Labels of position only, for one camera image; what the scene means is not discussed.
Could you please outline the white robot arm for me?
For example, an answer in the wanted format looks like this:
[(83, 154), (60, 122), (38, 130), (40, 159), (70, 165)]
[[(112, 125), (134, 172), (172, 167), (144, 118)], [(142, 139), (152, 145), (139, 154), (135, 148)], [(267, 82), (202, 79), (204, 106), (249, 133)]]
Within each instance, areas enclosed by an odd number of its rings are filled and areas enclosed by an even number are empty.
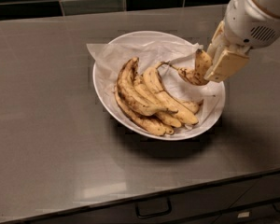
[(270, 46), (280, 37), (280, 0), (230, 0), (207, 54), (212, 66), (204, 78), (220, 82), (243, 68), (252, 49)]

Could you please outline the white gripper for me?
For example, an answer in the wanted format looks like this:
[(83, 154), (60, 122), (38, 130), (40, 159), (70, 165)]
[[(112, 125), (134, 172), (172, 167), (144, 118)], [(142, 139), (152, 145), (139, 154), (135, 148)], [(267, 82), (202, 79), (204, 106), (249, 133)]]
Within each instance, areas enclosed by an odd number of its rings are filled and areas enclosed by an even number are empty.
[(278, 37), (280, 0), (230, 0), (206, 52), (212, 65), (204, 79), (224, 81), (248, 63), (246, 55), (227, 49), (230, 43), (258, 49), (270, 46)]

